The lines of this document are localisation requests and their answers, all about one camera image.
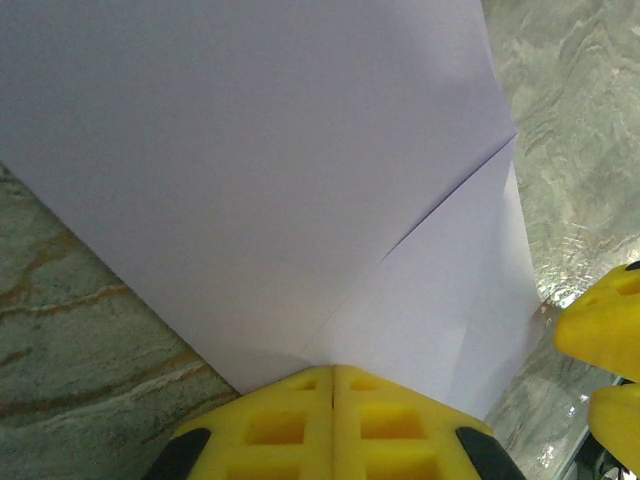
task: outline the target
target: rectangular hole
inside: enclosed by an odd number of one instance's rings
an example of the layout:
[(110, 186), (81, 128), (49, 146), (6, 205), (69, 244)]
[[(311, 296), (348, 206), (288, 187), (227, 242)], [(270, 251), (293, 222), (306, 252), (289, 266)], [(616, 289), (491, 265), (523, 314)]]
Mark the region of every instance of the rectangular hole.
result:
[(292, 445), (304, 442), (307, 415), (301, 411), (272, 410), (255, 415), (244, 439), (251, 445)]
[(298, 480), (298, 465), (234, 465), (227, 471), (227, 480)]
[(377, 452), (367, 460), (367, 480), (440, 480), (435, 457), (424, 451)]
[(395, 404), (363, 406), (360, 436), (364, 439), (426, 438), (420, 414), (413, 408)]

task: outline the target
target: reflective surface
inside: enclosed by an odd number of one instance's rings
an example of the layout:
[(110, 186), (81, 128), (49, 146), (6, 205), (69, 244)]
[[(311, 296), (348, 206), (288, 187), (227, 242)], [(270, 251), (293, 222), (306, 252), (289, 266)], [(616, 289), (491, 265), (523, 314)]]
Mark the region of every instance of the reflective surface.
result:
[[(538, 289), (565, 307), (640, 257), (640, 6), (483, 3), (520, 128), (515, 164)], [(561, 478), (585, 436), (589, 396), (614, 380), (557, 353), (549, 333), (487, 421), (528, 478)]]
[(640, 4), (485, 0), (541, 298), (640, 258)]

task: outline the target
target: marble surface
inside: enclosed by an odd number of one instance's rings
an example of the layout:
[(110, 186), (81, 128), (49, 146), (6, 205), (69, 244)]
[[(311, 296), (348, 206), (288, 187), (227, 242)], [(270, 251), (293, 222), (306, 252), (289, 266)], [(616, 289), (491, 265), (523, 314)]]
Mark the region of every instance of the marble surface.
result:
[(0, 478), (137, 479), (235, 392), (0, 169)]
[[(640, 4), (483, 5), (520, 129), (515, 165), (538, 288), (565, 307), (640, 258)], [(614, 379), (556, 352), (548, 334), (487, 421), (528, 478), (562, 478), (589, 396)]]
[[(609, 268), (640, 258), (640, 6), (485, 0), (521, 134), (516, 168), (552, 322)], [(0, 472), (136, 479), (175, 426), (235, 397), (18, 181), (0, 171)], [(529, 478), (556, 478), (612, 376), (549, 337), (489, 415)]]

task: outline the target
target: black rubber pad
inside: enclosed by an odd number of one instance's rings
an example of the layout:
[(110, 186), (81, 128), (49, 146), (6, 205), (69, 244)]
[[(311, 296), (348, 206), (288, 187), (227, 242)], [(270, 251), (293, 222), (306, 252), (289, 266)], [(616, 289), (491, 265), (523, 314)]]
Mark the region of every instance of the black rubber pad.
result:
[(526, 480), (509, 454), (491, 435), (471, 427), (458, 428), (456, 435), (482, 480)]
[(160, 452), (142, 480), (187, 480), (209, 437), (209, 430), (196, 428), (174, 438)]

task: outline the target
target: yellow plastic part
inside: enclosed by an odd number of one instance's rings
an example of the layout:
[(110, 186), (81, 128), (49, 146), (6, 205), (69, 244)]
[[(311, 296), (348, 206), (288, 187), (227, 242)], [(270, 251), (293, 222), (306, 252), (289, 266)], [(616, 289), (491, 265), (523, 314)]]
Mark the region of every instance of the yellow plastic part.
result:
[(482, 422), (354, 367), (318, 367), (184, 424), (211, 438), (189, 480), (474, 480)]
[(556, 348), (640, 381), (640, 269), (611, 270), (558, 319)]
[(468, 480), (480, 477), (455, 430), (479, 420), (355, 367), (334, 377), (335, 480)]
[(211, 438), (189, 480), (330, 480), (333, 369), (306, 370), (182, 425)]
[(589, 405), (589, 428), (625, 467), (640, 472), (640, 385), (597, 390)]

